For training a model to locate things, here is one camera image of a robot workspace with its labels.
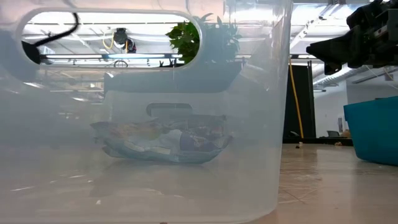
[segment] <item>clear plastic bin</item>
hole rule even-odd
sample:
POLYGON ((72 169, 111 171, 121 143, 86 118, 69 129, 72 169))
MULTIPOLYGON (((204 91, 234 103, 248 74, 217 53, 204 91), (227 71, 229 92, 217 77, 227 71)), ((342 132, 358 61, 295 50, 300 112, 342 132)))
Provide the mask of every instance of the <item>clear plastic bin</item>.
MULTIPOLYGON (((0 223, 240 223, 273 211, 291 11, 290 0, 2 1, 0 223), (218 3, 225 7, 213 7, 218 3), (231 6, 238 29, 256 27, 248 37, 257 39, 239 52, 250 58, 232 78, 226 74, 234 67, 206 67, 200 59, 180 68, 37 66, 21 45, 24 25, 43 11, 172 13, 192 21, 209 12, 222 16, 231 6), (147 75, 157 84, 111 90, 102 105, 92 105, 16 78, 67 70, 107 71, 125 83, 147 75), (148 113, 153 103, 189 106, 155 106, 148 113), (233 140, 203 164, 129 160, 104 153, 90 126, 142 123, 170 113, 222 116, 233 140)), ((207 47, 202 44, 198 58, 207 47)))

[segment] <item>black curtain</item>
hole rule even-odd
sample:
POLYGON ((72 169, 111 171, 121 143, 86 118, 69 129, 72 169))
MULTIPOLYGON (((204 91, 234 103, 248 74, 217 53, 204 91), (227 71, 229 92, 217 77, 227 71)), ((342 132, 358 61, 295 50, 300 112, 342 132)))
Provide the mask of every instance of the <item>black curtain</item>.
MULTIPOLYGON (((297 107, 290 77, 290 69, 287 74, 286 110, 284 124, 284 138, 291 137, 291 131, 300 135, 299 119, 297 116, 297 107)), ((312 68, 308 66, 293 66, 293 77, 297 92, 298 105, 303 126, 304 138, 315 138, 315 111, 313 104, 313 86, 312 86, 312 68)))

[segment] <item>yellow cable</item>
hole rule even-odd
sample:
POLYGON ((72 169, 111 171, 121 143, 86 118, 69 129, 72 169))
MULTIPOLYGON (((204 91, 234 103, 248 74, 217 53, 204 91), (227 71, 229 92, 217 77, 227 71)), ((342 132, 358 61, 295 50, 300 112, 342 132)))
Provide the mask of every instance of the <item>yellow cable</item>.
POLYGON ((105 33, 104 33, 104 37, 102 38, 102 44, 104 45, 104 47, 106 47, 107 49, 111 49, 111 48, 113 47, 113 37, 114 37, 114 32, 112 33, 112 42, 111 42, 111 46, 108 47, 108 46, 105 44, 105 33))
POLYGON ((293 87, 294 99, 296 100, 298 124, 300 125, 300 134, 301 134, 301 138, 303 139, 303 138, 304 138, 303 124, 302 124, 302 122, 301 122, 301 114, 300 114, 299 99, 297 98, 296 86, 295 86, 295 84, 294 84, 292 58, 289 58, 289 68, 290 68, 290 79, 292 80, 292 87, 293 87))

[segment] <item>white wall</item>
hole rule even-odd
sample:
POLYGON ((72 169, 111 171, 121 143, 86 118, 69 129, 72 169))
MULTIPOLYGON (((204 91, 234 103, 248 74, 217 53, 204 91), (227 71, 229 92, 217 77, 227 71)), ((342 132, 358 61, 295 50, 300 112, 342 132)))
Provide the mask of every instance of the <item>white wall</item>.
POLYGON ((338 118, 344 115, 343 107, 348 104, 345 81, 325 89, 324 93, 314 93, 317 138, 328 136, 327 131, 338 131, 338 118))
POLYGON ((387 98, 391 96, 398 96, 398 90, 389 85, 348 85, 347 97, 348 103, 360 103, 376 98, 387 98))

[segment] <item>plastic bin wall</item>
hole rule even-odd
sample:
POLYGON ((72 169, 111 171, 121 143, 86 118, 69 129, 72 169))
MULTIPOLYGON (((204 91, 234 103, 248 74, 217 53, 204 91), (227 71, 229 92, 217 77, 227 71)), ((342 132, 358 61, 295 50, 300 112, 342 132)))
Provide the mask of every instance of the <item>plastic bin wall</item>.
POLYGON ((0 223, 239 223, 273 211, 291 11, 290 0, 2 1, 0 223), (219 81, 217 75, 230 73, 230 67, 218 68, 212 78, 203 74, 201 80, 189 79, 190 73, 203 72, 199 59, 180 68, 37 66, 21 45, 24 25, 43 11, 172 13, 192 21, 193 16, 210 12, 223 16, 215 4, 224 3, 247 5, 247 11, 235 14, 238 29, 261 29, 250 36, 256 39, 245 53, 250 59, 230 82, 220 86, 214 85, 219 81), (170 76, 174 91, 111 90, 102 105, 91 105, 15 78, 68 70, 113 72, 127 82, 145 74, 159 77, 151 83, 170 76), (148 121, 151 117, 146 109, 151 103, 189 104, 193 114, 225 115, 226 131, 234 139, 202 165, 112 158, 94 143, 92 122, 148 121), (72 111, 73 119, 65 119, 62 111, 72 111))
POLYGON ((346 105, 344 112, 358 158, 398 166, 398 97, 346 105))

